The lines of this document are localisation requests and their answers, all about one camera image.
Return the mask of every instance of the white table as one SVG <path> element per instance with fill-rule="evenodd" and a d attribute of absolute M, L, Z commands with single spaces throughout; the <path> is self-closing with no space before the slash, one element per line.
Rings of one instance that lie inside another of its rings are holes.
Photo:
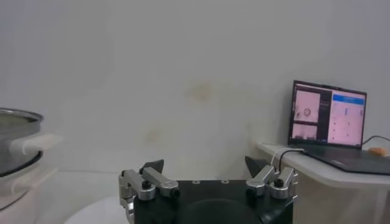
<path fill-rule="evenodd" d="M 276 159 L 280 157 L 283 151 L 289 149 L 284 145 L 262 143 L 257 144 L 257 148 L 271 156 L 278 152 Z M 343 172 L 299 152 L 286 153 L 283 156 L 283 163 L 327 186 L 376 190 L 378 193 L 373 223 L 378 224 L 381 222 L 385 210 L 386 197 L 390 190 L 389 176 Z"/>

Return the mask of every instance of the wall stain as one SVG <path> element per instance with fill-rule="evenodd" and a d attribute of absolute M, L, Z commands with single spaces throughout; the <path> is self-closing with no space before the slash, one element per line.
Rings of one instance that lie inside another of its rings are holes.
<path fill-rule="evenodd" d="M 197 102 L 208 103 L 213 95 L 213 88 L 210 82 L 199 82 L 190 87 L 185 95 Z"/>
<path fill-rule="evenodd" d="M 160 145 L 163 141 L 163 130 L 161 128 L 152 128 L 144 135 L 144 143 L 147 145 Z"/>

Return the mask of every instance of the laptop screen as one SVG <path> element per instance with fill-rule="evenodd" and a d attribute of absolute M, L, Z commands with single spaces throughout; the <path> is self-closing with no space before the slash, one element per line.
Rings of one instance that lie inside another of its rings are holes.
<path fill-rule="evenodd" d="M 294 82 L 289 144 L 361 147 L 367 94 Z"/>

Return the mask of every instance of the image on screen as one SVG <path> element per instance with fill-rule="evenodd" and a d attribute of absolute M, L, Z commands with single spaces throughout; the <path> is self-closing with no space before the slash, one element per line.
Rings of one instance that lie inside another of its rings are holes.
<path fill-rule="evenodd" d="M 320 97 L 318 93 L 297 91 L 294 120 L 317 123 Z"/>
<path fill-rule="evenodd" d="M 294 124 L 292 128 L 293 137 L 296 139 L 316 140 L 317 126 Z"/>

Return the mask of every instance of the cooking pot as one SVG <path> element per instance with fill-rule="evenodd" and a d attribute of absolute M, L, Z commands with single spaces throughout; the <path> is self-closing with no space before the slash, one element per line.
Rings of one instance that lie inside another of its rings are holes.
<path fill-rule="evenodd" d="M 57 171 L 38 163 L 62 140 L 39 133 L 42 121 L 37 113 L 0 108 L 0 223 L 33 223 L 35 188 Z"/>
<path fill-rule="evenodd" d="M 40 131 L 43 116 L 37 113 L 0 108 L 0 177 L 4 177 L 36 163 L 40 151 L 18 153 L 14 140 Z"/>

